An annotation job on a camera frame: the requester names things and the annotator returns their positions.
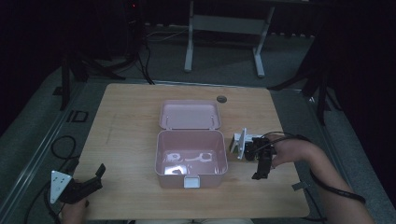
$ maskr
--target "box latch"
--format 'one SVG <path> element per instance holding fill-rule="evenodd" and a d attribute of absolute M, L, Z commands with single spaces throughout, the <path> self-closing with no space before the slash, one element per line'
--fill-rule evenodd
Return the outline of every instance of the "box latch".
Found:
<path fill-rule="evenodd" d="M 186 175 L 184 176 L 184 188 L 185 189 L 198 189 L 201 187 L 200 178 L 198 175 Z"/>

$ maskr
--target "black tripod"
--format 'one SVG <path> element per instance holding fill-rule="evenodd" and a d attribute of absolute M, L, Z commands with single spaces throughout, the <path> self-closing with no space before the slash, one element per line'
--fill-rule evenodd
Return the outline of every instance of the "black tripod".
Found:
<path fill-rule="evenodd" d="M 62 105 L 61 110 L 64 110 L 70 101 L 70 70 L 73 72 L 77 81 L 87 81 L 88 73 L 85 64 L 98 70 L 106 77 L 118 80 L 125 80 L 125 77 L 113 73 L 109 68 L 103 67 L 94 59 L 91 59 L 82 52 L 66 52 L 62 58 Z"/>
<path fill-rule="evenodd" d="M 289 85 L 307 78 L 302 93 L 303 96 L 312 97 L 318 89 L 318 109 L 317 116 L 322 125 L 324 122 L 324 110 L 326 107 L 326 92 L 328 86 L 329 74 L 331 67 L 329 61 L 317 39 L 311 45 L 301 63 L 297 74 L 289 80 L 286 80 L 276 86 L 268 87 L 270 91 L 280 91 Z"/>

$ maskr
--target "box lid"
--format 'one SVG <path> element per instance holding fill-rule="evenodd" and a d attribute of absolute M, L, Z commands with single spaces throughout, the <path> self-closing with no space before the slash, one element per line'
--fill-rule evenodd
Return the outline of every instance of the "box lid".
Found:
<path fill-rule="evenodd" d="M 209 100 L 166 100 L 160 116 L 160 126 L 172 129 L 213 130 L 221 125 L 218 105 Z"/>

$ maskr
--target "black strap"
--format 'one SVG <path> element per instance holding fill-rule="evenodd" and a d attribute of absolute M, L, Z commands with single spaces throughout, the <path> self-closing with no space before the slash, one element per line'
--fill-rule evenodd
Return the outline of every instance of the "black strap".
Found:
<path fill-rule="evenodd" d="M 346 197 L 346 198 L 354 199 L 354 200 L 357 200 L 357 201 L 359 201 L 359 202 L 361 202 L 361 203 L 366 203 L 366 200 L 365 200 L 363 197 L 361 197 L 360 195 L 354 194 L 354 193 L 351 193 L 351 192 L 347 192 L 347 191 L 344 191 L 344 190 L 341 190 L 341 189 L 335 189 L 335 188 L 332 188 L 332 187 L 330 187 L 330 186 L 327 186 L 326 184 L 324 184 L 323 182 L 321 182 L 321 181 L 312 173 L 311 170 L 310 170 L 309 172 L 311 173 L 312 179 L 313 179 L 313 180 L 315 181 L 315 183 L 317 183 L 321 188 L 326 189 L 327 191 L 330 191 L 331 193 L 335 193 L 335 194 L 338 194 L 338 195 L 343 196 L 343 197 Z"/>

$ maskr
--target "small round object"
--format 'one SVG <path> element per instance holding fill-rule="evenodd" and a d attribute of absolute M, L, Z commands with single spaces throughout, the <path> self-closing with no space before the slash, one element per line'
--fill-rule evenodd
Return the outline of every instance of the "small round object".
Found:
<path fill-rule="evenodd" d="M 216 98 L 216 99 L 218 100 L 219 103 L 222 103 L 222 104 L 227 102 L 227 97 L 225 97 L 223 95 L 218 96 L 218 98 Z"/>

